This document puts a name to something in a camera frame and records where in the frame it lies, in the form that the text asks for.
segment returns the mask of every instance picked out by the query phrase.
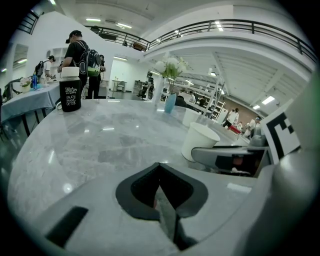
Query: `black cup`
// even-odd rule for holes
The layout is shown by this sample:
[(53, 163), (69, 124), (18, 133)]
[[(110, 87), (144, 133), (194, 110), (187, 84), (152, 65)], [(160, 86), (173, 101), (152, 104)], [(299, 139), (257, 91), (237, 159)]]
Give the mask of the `black cup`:
[(60, 81), (60, 100), (64, 112), (76, 111), (81, 108), (80, 80)]

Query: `white paper cup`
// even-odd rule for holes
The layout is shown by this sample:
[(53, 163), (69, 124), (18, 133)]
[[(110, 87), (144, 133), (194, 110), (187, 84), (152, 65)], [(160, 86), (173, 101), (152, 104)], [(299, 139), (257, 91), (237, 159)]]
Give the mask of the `white paper cup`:
[(195, 162), (191, 156), (191, 151), (194, 148), (212, 148), (220, 137), (209, 127), (202, 124), (192, 122), (182, 145), (181, 154), (189, 161)]
[(201, 113), (196, 112), (192, 109), (186, 108), (185, 114), (182, 120), (183, 125), (186, 127), (189, 127), (191, 123), (197, 121), (198, 117), (201, 115)]

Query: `potted plant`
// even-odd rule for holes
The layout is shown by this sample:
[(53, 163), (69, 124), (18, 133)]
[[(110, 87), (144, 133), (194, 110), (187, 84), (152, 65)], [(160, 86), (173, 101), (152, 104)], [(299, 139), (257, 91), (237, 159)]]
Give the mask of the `potted plant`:
[(154, 66), (154, 69), (158, 71), (163, 78), (167, 78), (169, 83), (169, 96), (166, 99), (164, 107), (166, 113), (170, 114), (175, 106), (177, 98), (177, 95), (174, 93), (175, 81), (182, 72), (186, 71), (186, 67), (187, 63), (182, 58), (178, 60), (173, 56), (169, 56), (169, 54), (166, 54), (163, 60), (158, 61)]
[(22, 87), (22, 92), (25, 94), (30, 91), (30, 84), (32, 82), (32, 77), (28, 76), (25, 78), (21, 78), (20, 86)]

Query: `black t-shirt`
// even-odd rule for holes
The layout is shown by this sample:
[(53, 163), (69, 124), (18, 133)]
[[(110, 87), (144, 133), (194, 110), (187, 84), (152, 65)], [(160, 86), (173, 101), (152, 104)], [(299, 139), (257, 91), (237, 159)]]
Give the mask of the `black t-shirt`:
[[(78, 41), (81, 41), (84, 44), (84, 46), (89, 49), (89, 47), (85, 41), (83, 41), (83, 40), (78, 40)], [(70, 43), (64, 58), (71, 57), (74, 60), (74, 62), (78, 64), (81, 60), (81, 55), (84, 53), (84, 51), (85, 51), (85, 49), (79, 43), (72, 42), (72, 43)], [(74, 67), (75, 66), (74, 62), (71, 61), (69, 67)]]

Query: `balcony railing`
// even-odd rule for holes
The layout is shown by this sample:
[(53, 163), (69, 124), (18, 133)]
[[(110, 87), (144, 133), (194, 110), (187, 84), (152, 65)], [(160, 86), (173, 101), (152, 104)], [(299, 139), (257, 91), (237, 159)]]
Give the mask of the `balcony railing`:
[(86, 27), (90, 28), (91, 31), (95, 32), (106, 41), (122, 44), (123, 46), (132, 47), (143, 52), (149, 48), (150, 42), (136, 35), (100, 26)]
[(151, 41), (148, 50), (176, 38), (210, 31), (221, 32), (222, 36), (224, 31), (233, 31), (274, 38), (295, 48), (301, 55), (309, 57), (312, 61), (317, 61), (314, 49), (297, 36), (276, 26), (245, 19), (217, 19), (182, 26)]
[(32, 32), (34, 31), (38, 19), (39, 16), (35, 12), (30, 10), (28, 14), (24, 17), (24, 19), (21, 21), (17, 29), (32, 35)]

